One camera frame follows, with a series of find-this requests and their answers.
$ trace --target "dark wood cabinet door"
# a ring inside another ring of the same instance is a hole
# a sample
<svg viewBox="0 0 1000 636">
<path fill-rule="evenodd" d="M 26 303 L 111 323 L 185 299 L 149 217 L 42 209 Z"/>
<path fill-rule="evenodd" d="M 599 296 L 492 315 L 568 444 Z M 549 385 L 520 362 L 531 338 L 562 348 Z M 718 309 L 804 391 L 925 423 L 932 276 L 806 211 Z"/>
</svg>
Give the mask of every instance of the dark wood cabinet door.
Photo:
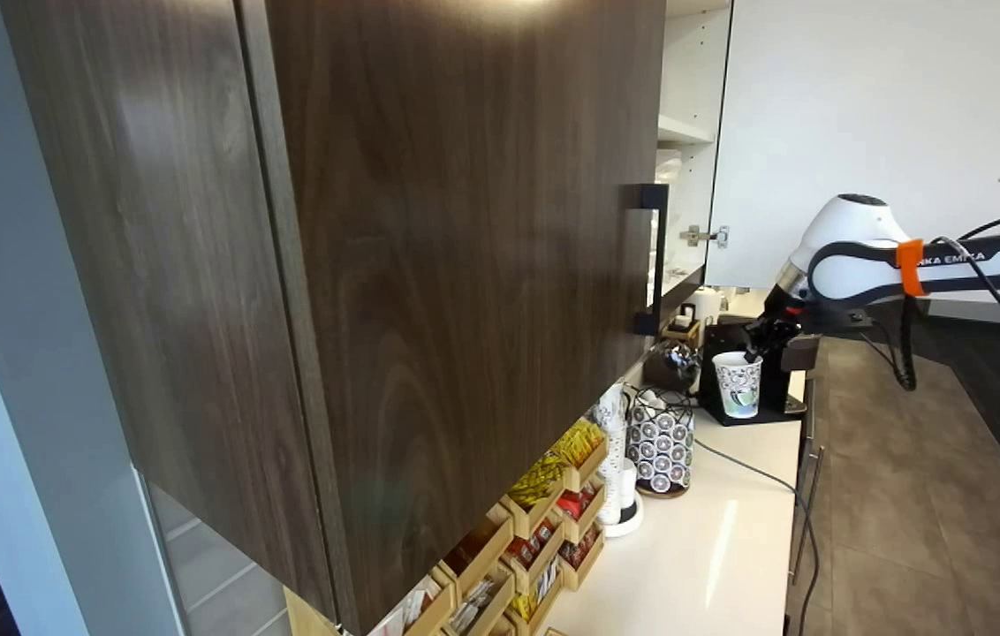
<svg viewBox="0 0 1000 636">
<path fill-rule="evenodd" d="M 264 9 L 293 329 L 368 628 L 640 356 L 665 5 Z"/>
<path fill-rule="evenodd" d="M 331 616 L 236 9 L 5 19 L 135 463 Z"/>
</svg>

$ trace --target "cabinet handle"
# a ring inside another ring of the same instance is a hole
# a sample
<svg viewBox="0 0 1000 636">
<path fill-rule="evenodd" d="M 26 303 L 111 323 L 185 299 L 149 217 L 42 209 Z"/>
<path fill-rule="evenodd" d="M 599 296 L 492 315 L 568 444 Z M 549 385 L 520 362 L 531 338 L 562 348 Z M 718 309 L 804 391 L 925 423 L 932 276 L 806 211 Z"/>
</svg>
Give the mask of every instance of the cabinet handle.
<svg viewBox="0 0 1000 636">
<path fill-rule="evenodd" d="M 658 337 L 662 315 L 665 315 L 665 245 L 668 245 L 668 185 L 640 185 L 637 188 L 637 209 L 653 211 L 658 222 L 658 245 L 653 245 L 653 287 L 651 303 L 632 315 L 637 337 Z"/>
</svg>

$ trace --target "upper cabinet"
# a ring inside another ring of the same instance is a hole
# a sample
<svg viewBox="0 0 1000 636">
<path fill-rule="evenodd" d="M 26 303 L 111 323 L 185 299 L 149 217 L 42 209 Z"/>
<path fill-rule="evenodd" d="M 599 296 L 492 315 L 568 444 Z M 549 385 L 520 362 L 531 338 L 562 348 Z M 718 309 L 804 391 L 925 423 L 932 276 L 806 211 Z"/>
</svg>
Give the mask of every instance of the upper cabinet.
<svg viewBox="0 0 1000 636">
<path fill-rule="evenodd" d="M 662 295 L 708 263 L 730 29 L 731 0 L 668 0 L 658 182 L 671 188 L 671 206 Z"/>
<path fill-rule="evenodd" d="M 665 5 L 5 19 L 138 470 L 355 634 L 640 356 Z"/>
</svg>

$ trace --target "white countertop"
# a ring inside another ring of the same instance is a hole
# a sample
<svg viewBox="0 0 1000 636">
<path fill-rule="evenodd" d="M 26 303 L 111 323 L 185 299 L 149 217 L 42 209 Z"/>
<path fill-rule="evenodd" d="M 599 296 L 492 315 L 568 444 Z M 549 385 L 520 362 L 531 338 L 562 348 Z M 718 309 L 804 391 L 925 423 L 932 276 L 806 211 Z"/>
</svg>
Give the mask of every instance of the white countertop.
<svg viewBox="0 0 1000 636">
<path fill-rule="evenodd" d="M 796 483 L 800 420 L 697 435 Z M 640 537 L 609 541 L 581 592 L 560 599 L 549 636 L 781 636 L 796 499 L 693 444 L 693 487 L 645 499 Z"/>
</svg>

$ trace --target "white wall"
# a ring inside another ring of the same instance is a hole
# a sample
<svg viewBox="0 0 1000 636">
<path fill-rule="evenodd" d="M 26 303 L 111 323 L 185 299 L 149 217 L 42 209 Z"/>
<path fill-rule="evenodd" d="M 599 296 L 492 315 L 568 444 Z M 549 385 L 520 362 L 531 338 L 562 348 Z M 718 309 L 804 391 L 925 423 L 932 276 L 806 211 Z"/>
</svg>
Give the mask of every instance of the white wall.
<svg viewBox="0 0 1000 636">
<path fill-rule="evenodd" d="M 0 582 L 26 636 L 181 634 L 5 19 Z"/>
<path fill-rule="evenodd" d="M 772 283 L 838 191 L 917 234 L 1000 217 L 1000 0 L 740 0 L 713 283 Z"/>
</svg>

